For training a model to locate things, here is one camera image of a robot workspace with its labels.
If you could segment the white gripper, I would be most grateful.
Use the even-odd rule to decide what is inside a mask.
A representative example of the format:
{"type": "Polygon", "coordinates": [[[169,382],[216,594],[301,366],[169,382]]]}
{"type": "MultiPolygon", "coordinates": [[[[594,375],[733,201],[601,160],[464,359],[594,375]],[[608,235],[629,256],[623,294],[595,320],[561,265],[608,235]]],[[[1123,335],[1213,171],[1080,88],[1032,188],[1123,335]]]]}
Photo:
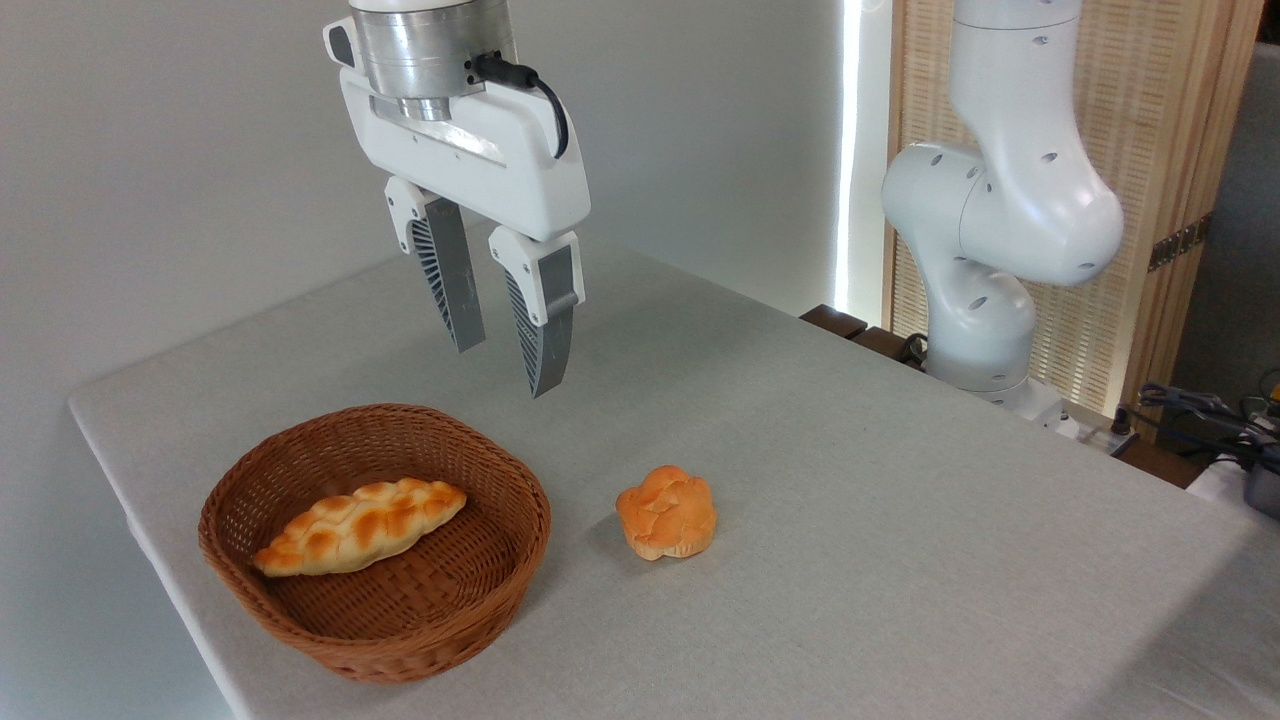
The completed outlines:
{"type": "Polygon", "coordinates": [[[397,176],[385,184],[397,242],[422,268],[457,351],[486,338],[462,206],[502,224],[489,249],[506,274],[530,393],[556,388],[585,300],[571,229],[591,201],[563,108],[536,87],[483,77],[517,60],[509,18],[347,15],[325,27],[324,42],[360,147],[397,176]]]}

